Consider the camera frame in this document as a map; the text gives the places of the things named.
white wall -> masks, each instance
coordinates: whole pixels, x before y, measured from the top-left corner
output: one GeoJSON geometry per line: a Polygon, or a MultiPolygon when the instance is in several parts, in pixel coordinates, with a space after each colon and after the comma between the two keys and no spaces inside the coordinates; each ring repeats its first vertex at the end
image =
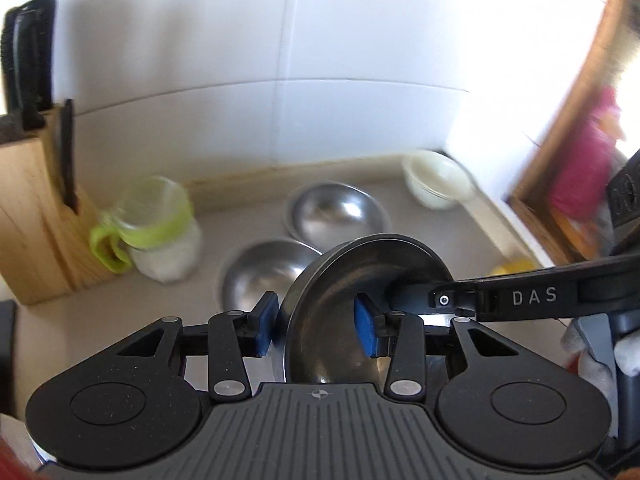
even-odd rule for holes
{"type": "MultiPolygon", "coordinates": [[[[0,0],[0,10],[26,0],[0,0]]],[[[78,179],[439,148],[466,89],[457,0],[58,0],[78,179]]]]}
{"type": "MultiPolygon", "coordinates": [[[[0,11],[24,1],[0,0],[0,11]]],[[[190,181],[445,142],[501,196],[578,72],[604,6],[58,1],[54,93],[76,99],[78,180],[101,205],[148,173],[190,181]]]]}
{"type": "Polygon", "coordinates": [[[467,0],[469,96],[446,149],[501,200],[587,56],[606,0],[467,0]]]}

triangular cutout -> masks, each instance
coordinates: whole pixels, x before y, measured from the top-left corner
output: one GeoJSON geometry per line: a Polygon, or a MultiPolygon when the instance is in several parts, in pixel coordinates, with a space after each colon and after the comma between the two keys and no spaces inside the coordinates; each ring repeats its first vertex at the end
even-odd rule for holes
{"type": "Polygon", "coordinates": [[[499,356],[512,356],[518,355],[518,352],[513,348],[509,348],[507,345],[491,337],[486,332],[477,328],[469,330],[469,336],[474,343],[476,350],[483,357],[499,357],[499,356]]]}
{"type": "Polygon", "coordinates": [[[158,350],[158,345],[162,340],[164,330],[159,328],[142,336],[129,346],[118,352],[118,355],[135,356],[135,357],[153,357],[158,350]]]}

countertop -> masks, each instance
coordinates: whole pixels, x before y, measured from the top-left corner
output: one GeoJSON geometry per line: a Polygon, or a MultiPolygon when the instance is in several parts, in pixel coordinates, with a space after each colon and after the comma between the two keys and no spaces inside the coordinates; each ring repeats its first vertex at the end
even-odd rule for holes
{"type": "MultiPolygon", "coordinates": [[[[456,279],[486,275],[503,263],[503,256],[463,207],[448,211],[423,208],[401,180],[359,187],[385,207],[394,232],[415,237],[434,249],[456,279]]],[[[219,313],[216,284],[226,259],[252,242],[284,236],[283,208],[284,201],[277,200],[199,216],[205,235],[204,256],[183,282],[161,285],[130,272],[90,290],[20,307],[15,363],[18,416],[24,414],[28,397],[44,381],[154,320],[179,316],[185,325],[200,324],[219,313]]],[[[491,325],[555,362],[566,360],[559,345],[564,326],[556,320],[491,325]]],[[[252,384],[272,377],[266,365],[248,364],[252,384]]],[[[203,358],[190,358],[186,378],[206,388],[203,358]]]]}

wooden frame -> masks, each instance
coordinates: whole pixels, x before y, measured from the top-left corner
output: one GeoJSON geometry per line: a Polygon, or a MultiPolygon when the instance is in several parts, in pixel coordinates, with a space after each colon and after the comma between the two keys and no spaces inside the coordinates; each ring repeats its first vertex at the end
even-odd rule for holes
{"type": "Polygon", "coordinates": [[[557,173],[556,162],[564,153],[563,147],[571,138],[574,126],[592,104],[606,75],[610,49],[625,15],[626,1],[607,0],[593,44],[574,86],[535,158],[507,199],[516,215],[557,265],[572,263],[581,257],[542,206],[543,198],[557,173]]]}

green handle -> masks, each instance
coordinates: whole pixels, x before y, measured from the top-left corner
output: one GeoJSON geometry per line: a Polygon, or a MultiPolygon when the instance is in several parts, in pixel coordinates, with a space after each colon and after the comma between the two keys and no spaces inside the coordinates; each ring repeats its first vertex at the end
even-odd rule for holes
{"type": "Polygon", "coordinates": [[[100,224],[91,229],[89,247],[92,254],[115,274],[127,272],[131,267],[131,258],[120,247],[120,235],[113,225],[100,224]]]}

